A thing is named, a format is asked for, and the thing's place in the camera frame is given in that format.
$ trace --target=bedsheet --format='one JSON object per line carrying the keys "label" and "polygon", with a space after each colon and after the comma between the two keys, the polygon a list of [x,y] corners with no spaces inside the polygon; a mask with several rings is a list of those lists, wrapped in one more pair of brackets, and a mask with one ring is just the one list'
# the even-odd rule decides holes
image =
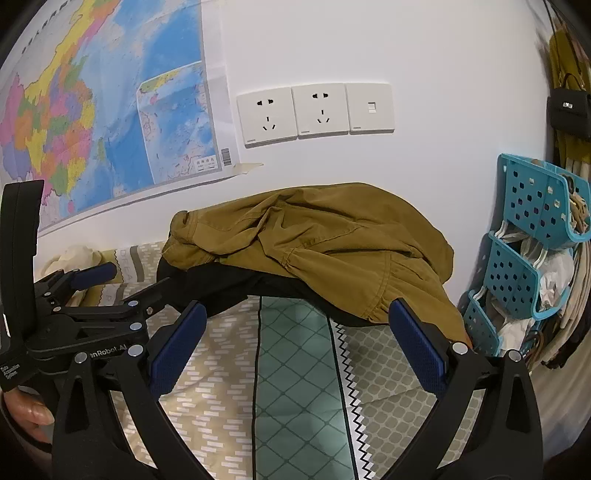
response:
{"label": "bedsheet", "polygon": [[[103,252],[118,275],[84,305],[117,304],[155,281],[163,242]],[[152,335],[176,320],[148,320]],[[121,393],[119,419],[152,464]],[[472,429],[475,393],[442,463]],[[303,300],[249,297],[212,317],[173,391],[160,403],[216,479],[380,478],[408,446],[435,397],[419,385],[388,326],[342,327]]]}

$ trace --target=black bag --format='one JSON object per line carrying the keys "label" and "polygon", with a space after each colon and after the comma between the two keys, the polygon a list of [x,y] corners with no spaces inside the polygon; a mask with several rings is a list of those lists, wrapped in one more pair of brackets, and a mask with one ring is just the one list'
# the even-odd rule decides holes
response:
{"label": "black bag", "polygon": [[566,88],[569,76],[576,79],[572,73],[567,73],[562,87],[555,88],[550,93],[550,125],[561,132],[591,140],[591,95],[583,89],[578,80],[580,90]]}

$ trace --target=barcode label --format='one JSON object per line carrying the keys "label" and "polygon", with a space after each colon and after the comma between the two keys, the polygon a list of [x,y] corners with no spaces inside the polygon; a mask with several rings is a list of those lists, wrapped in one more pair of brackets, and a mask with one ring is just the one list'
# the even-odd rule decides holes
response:
{"label": "barcode label", "polygon": [[232,165],[232,159],[230,158],[229,148],[222,149],[222,163],[224,167],[229,167],[230,165]]}

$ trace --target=mustard jacket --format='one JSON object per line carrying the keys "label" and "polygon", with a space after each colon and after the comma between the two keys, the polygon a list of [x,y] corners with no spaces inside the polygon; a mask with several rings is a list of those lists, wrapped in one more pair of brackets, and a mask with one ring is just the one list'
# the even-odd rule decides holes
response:
{"label": "mustard jacket", "polygon": [[297,277],[374,323],[404,298],[422,321],[468,342],[442,286],[452,248],[409,203],[370,185],[296,187],[179,212],[163,256],[182,270],[220,262]]}

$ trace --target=finger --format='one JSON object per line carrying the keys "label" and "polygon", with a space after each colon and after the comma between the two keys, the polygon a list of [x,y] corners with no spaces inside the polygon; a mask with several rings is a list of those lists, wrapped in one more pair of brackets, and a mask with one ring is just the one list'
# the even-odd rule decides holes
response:
{"label": "finger", "polygon": [[45,405],[18,388],[6,392],[4,399],[10,415],[19,424],[21,421],[37,425],[51,425],[54,422],[53,415]]}
{"label": "finger", "polygon": [[20,422],[19,425],[25,432],[27,432],[28,435],[33,437],[35,440],[38,440],[39,442],[43,443],[49,443],[47,435],[45,435],[45,432],[41,430],[39,425],[26,420]]}

